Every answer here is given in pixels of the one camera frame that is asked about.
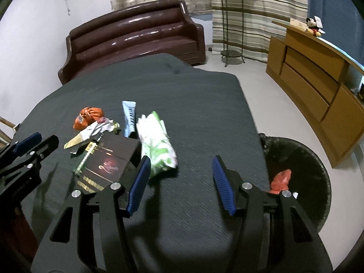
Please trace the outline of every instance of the sofa backrest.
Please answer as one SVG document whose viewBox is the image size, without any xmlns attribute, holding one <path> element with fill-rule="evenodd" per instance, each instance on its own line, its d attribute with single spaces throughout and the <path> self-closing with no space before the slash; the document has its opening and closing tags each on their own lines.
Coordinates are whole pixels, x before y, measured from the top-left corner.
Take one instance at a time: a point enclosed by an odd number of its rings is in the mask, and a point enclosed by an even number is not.
<svg viewBox="0 0 364 273">
<path fill-rule="evenodd" d="M 72 53 L 81 65 L 127 47 L 181 33 L 179 0 L 158 0 L 95 18 L 70 31 Z"/>
</svg>

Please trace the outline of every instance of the black tablecloth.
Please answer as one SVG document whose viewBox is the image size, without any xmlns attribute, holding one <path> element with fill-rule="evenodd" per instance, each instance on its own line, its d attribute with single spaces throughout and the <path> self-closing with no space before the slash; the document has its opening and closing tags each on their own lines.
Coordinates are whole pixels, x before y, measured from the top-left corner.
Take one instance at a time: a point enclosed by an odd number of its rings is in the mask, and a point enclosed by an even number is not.
<svg viewBox="0 0 364 273">
<path fill-rule="evenodd" d="M 43 99 L 22 123 L 14 140 L 38 131 L 55 134 L 60 147 L 42 162 L 41 185 L 22 202 L 41 240 L 53 216 L 75 188 L 75 160 L 63 145 L 86 106 L 124 125 L 121 102 L 136 101 L 136 116 L 155 110 L 164 120 L 178 170 L 147 186 L 140 208 L 125 227 L 139 272 L 224 272 L 241 220 L 220 203 L 211 171 L 221 155 L 260 189 L 269 181 L 260 140 L 234 75 L 195 69 L 158 54 L 116 63 L 80 76 Z"/>
</svg>

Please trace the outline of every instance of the metal bolt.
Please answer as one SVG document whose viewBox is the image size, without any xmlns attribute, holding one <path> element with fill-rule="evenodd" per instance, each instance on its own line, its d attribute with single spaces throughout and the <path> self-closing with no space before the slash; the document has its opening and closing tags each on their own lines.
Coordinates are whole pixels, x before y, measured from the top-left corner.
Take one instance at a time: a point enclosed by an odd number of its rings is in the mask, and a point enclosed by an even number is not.
<svg viewBox="0 0 364 273">
<path fill-rule="evenodd" d="M 113 190 L 117 190 L 121 187 L 120 183 L 116 182 L 116 183 L 112 183 L 110 185 L 110 188 L 113 189 Z"/>
<path fill-rule="evenodd" d="M 291 197 L 292 193 L 288 190 L 283 190 L 282 195 L 288 198 L 288 197 Z"/>
<path fill-rule="evenodd" d="M 72 192 L 72 197 L 77 198 L 79 195 L 81 195 L 81 191 L 80 190 L 74 190 Z"/>
<path fill-rule="evenodd" d="M 245 190 L 250 190 L 253 187 L 253 185 L 251 183 L 248 183 L 248 182 L 243 183 L 241 186 Z"/>
</svg>

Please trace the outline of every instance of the brown leather sofa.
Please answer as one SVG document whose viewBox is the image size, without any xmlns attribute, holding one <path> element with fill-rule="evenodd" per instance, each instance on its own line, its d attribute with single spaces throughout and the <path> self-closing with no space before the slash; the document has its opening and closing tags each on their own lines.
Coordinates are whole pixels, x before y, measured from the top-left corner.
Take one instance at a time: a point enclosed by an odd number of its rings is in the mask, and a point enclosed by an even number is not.
<svg viewBox="0 0 364 273">
<path fill-rule="evenodd" d="M 183 0 L 158 0 L 114 11 L 70 31 L 62 84 L 112 63 L 168 53 L 188 64 L 204 63 L 203 26 L 195 24 Z"/>
</svg>

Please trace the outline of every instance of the reception desk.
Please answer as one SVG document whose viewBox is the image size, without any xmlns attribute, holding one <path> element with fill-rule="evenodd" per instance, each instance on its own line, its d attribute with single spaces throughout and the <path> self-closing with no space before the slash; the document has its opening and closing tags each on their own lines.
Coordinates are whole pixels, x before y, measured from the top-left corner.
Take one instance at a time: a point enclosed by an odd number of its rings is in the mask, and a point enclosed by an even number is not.
<svg viewBox="0 0 364 273">
<path fill-rule="evenodd" d="M 346 87 L 349 68 L 364 74 L 363 67 L 325 40 L 274 23 L 287 33 L 284 40 L 271 38 L 266 72 L 304 115 L 336 167 L 364 132 L 364 107 Z"/>
</svg>

